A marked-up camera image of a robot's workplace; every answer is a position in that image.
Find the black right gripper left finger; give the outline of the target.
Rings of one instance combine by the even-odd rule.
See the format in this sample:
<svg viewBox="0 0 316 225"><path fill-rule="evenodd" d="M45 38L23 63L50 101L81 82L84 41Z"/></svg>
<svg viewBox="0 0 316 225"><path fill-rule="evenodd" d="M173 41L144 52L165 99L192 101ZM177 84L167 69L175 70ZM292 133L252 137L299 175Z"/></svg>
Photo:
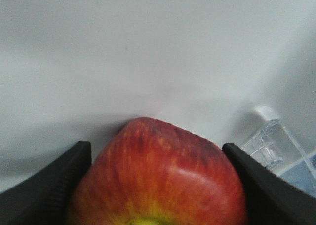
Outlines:
<svg viewBox="0 0 316 225"><path fill-rule="evenodd" d="M79 141L45 168L0 194L2 225L62 225L73 190L91 166L91 143Z"/></svg>

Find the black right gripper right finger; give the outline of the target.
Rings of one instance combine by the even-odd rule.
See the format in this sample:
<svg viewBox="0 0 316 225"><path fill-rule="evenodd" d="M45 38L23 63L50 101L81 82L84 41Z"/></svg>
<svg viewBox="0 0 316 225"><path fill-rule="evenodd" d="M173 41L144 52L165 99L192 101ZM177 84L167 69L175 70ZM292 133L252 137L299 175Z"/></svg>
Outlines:
<svg viewBox="0 0 316 225"><path fill-rule="evenodd" d="M223 153L242 181L250 225L314 225L316 199L300 191L245 153L225 143Z"/></svg>

